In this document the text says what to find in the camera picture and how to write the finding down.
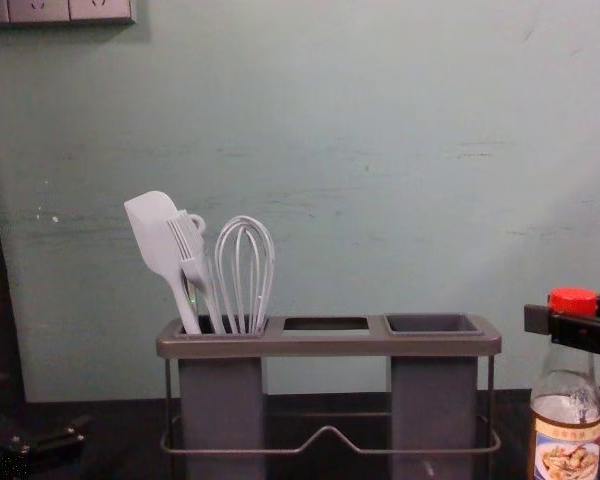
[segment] whisk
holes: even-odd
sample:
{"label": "whisk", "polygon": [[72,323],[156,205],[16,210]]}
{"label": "whisk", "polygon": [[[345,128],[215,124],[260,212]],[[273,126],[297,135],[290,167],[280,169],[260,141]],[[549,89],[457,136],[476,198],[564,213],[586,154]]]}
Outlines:
{"label": "whisk", "polygon": [[[231,265],[232,295],[226,283],[223,261],[225,255],[229,257]],[[242,289],[245,262],[249,264],[247,292]],[[216,242],[215,270],[232,333],[259,334],[262,331],[273,284],[274,266],[273,239],[261,222],[240,215],[229,220],[222,228]]]}

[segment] kitchen utensil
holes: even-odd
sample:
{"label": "kitchen utensil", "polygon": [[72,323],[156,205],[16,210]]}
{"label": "kitchen utensil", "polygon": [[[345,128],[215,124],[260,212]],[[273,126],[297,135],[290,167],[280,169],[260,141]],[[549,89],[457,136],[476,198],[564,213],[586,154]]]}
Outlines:
{"label": "kitchen utensil", "polygon": [[[247,298],[242,290],[243,242],[247,245],[249,262],[249,290]],[[229,256],[233,295],[227,288],[223,257],[229,244]],[[258,334],[265,322],[265,313],[269,303],[269,295],[273,284],[275,267],[275,248],[273,239],[267,228],[258,220],[240,215],[231,219],[223,227],[218,236],[215,249],[215,269],[225,309],[229,321],[237,319],[240,333]],[[245,301],[248,306],[248,323],[245,315]]]}
{"label": "kitchen utensil", "polygon": [[200,334],[197,315],[191,309],[180,254],[167,220],[178,213],[162,192],[147,192],[124,204],[144,263],[162,276],[173,292],[187,334]]}
{"label": "kitchen utensil", "polygon": [[204,225],[202,217],[189,215],[186,210],[181,210],[167,221],[178,244],[180,266],[185,277],[204,298],[214,332],[224,334],[226,331],[218,310],[213,281],[204,252],[204,239],[198,230],[198,225],[201,223]]}

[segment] white spatula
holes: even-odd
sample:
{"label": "white spatula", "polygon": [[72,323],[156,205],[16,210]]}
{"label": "white spatula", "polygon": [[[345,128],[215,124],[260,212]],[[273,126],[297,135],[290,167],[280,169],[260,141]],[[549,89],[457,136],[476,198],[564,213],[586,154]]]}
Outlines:
{"label": "white spatula", "polygon": [[144,263],[171,287],[185,331],[200,334],[198,319],[189,304],[178,246],[167,225],[167,219],[177,215],[178,209],[162,192],[147,192],[125,202],[124,208]]}

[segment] spatula head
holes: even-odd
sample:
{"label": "spatula head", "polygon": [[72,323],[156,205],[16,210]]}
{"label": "spatula head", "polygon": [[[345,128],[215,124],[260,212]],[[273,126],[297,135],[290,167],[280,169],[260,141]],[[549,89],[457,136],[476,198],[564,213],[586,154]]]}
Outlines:
{"label": "spatula head", "polygon": [[164,246],[156,244],[154,232],[157,226],[166,228],[166,220],[176,215],[178,209],[163,192],[147,192],[126,201],[124,208],[144,263],[157,274],[163,275],[157,252]]}

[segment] food image on label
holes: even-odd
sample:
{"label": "food image on label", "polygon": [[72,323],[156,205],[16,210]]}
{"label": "food image on label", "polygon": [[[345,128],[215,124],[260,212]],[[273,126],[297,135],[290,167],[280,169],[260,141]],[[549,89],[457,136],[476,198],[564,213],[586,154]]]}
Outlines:
{"label": "food image on label", "polygon": [[596,480],[600,422],[583,428],[552,425],[536,418],[534,480]]}

